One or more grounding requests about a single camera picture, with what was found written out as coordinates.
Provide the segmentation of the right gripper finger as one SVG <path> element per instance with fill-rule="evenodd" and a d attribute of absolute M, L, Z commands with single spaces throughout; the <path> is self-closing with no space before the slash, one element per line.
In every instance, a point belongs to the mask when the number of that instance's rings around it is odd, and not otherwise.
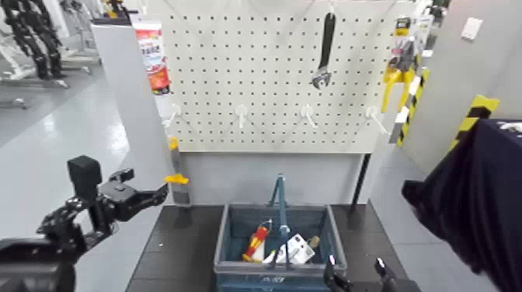
<path fill-rule="evenodd" d="M 395 273 L 388 267 L 382 258 L 376 258 L 374 269 L 380 277 L 381 292 L 398 292 Z"/>
<path fill-rule="evenodd" d="M 341 277 L 334 271 L 336 260 L 334 255 L 329 255 L 323 272 L 323 281 L 331 292 L 346 292 L 346 285 Z"/>

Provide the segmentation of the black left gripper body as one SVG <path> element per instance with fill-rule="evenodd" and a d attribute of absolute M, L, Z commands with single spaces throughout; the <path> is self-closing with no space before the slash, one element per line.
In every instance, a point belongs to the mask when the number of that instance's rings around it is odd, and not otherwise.
<path fill-rule="evenodd" d="M 133 187 L 122 182 L 109 181 L 102 184 L 99 190 L 114 205 L 115 218 L 118 221 L 129 221 L 138 212 L 140 197 Z"/>

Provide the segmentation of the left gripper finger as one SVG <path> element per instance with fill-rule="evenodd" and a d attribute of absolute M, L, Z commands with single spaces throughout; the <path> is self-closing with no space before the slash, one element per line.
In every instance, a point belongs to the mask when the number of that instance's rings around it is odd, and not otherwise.
<path fill-rule="evenodd" d="M 134 178 L 134 170 L 132 168 L 121 169 L 112 173 L 109 177 L 109 181 L 116 181 L 123 183 Z"/>
<path fill-rule="evenodd" d="M 137 205 L 138 211 L 143 209 L 161 205 L 165 202 L 166 197 L 169 193 L 169 187 L 167 184 L 159 187 L 157 190 L 143 190 L 137 193 Z"/>

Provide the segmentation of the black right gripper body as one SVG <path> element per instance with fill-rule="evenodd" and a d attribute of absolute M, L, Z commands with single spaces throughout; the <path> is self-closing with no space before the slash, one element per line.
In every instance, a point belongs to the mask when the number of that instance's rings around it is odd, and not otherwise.
<path fill-rule="evenodd" d="M 352 282 L 348 292 L 421 292 L 419 285 L 413 280 L 390 279 L 385 282 Z"/>

